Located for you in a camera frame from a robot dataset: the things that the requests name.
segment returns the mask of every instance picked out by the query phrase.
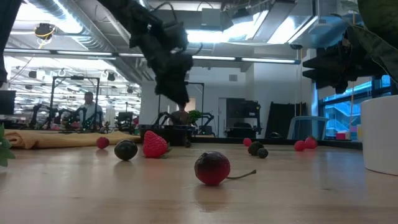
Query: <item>wooden tabletop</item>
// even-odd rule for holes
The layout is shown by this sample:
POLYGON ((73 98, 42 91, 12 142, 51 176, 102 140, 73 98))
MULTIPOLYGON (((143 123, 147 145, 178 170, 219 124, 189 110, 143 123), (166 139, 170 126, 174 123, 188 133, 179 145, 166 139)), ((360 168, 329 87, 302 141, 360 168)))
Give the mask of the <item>wooden tabletop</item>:
POLYGON ((242 145, 175 147, 166 159, 121 162, 95 148, 15 151, 0 168, 0 223, 398 223, 398 177, 368 171, 361 151, 242 145), (193 165, 220 151, 241 180, 205 187, 193 165))

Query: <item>yellow towel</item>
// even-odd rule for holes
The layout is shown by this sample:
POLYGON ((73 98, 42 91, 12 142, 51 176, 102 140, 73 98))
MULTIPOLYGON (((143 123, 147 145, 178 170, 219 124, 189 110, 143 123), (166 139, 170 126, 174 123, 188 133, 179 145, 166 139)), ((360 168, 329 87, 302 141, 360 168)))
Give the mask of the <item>yellow towel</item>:
POLYGON ((6 130, 4 137, 11 142, 13 148, 20 149, 95 146, 99 137, 107 137, 110 141, 110 145, 115 145, 119 141, 125 139, 133 140, 135 142, 140 140, 139 136, 131 136, 121 132, 114 132, 111 134, 47 134, 31 130, 6 130))

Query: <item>man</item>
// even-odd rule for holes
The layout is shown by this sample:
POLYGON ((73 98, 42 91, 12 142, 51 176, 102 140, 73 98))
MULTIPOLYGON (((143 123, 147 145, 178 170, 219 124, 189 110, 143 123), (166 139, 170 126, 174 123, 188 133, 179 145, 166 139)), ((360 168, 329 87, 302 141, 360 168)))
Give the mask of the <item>man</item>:
MULTIPOLYGON (((94 100, 94 94, 90 91, 85 93, 85 104, 81 105, 80 108, 86 108, 86 120, 89 119, 91 116, 94 115, 95 112, 95 102, 94 100)), ((102 112, 102 107, 100 105, 97 105, 97 112, 102 112)), ((80 119, 80 126, 81 123, 83 122, 83 112, 79 112, 79 119, 80 119)), ((102 124, 100 124, 100 116, 99 114, 96 115, 96 124, 101 127, 102 124)))
POLYGON ((171 114, 175 122, 173 123, 172 119, 169 119, 169 125, 191 125, 189 114, 185 111, 186 105, 186 103, 179 105, 179 110, 171 114))

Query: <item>plant leaf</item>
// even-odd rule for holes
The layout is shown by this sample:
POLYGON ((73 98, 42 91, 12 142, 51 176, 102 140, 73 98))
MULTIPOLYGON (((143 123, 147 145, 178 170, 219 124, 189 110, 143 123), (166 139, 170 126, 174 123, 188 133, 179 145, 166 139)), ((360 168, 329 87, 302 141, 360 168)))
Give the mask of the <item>plant leaf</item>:
POLYGON ((0 158, 0 166, 7 167, 8 161, 6 158, 0 158))
POLYGON ((398 49, 397 0, 358 0, 366 28, 398 49))
POLYGON ((8 141, 8 139, 0 139, 0 143, 1 143, 0 147, 6 148, 6 149, 9 149, 12 147, 12 144, 10 141, 8 141))
POLYGON ((6 159, 15 159, 15 155, 6 148, 0 148, 0 159, 6 158, 6 159))
POLYGON ((346 21, 353 29, 362 47, 372 56, 374 61, 398 82, 398 50, 380 38, 377 34, 360 26, 353 25, 340 15, 333 14, 346 21))
POLYGON ((349 0, 342 0, 341 2, 341 7, 345 10, 345 11, 354 11, 359 13, 359 8, 358 8, 358 4, 356 4, 355 2, 349 1, 349 0))
POLYGON ((0 139, 4 137, 4 123, 0 124, 0 139))

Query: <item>fruit stem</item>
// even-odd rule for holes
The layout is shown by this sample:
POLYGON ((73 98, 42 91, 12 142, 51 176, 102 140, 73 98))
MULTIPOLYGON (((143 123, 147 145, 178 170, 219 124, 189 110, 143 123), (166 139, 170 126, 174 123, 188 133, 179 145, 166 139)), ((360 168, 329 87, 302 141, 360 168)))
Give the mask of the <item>fruit stem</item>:
POLYGON ((247 176, 255 174, 255 173, 257 173, 257 170, 252 170, 250 173, 241 175, 239 177, 227 177, 227 179, 229 179, 229 180, 238 180, 240 178, 247 177, 247 176))

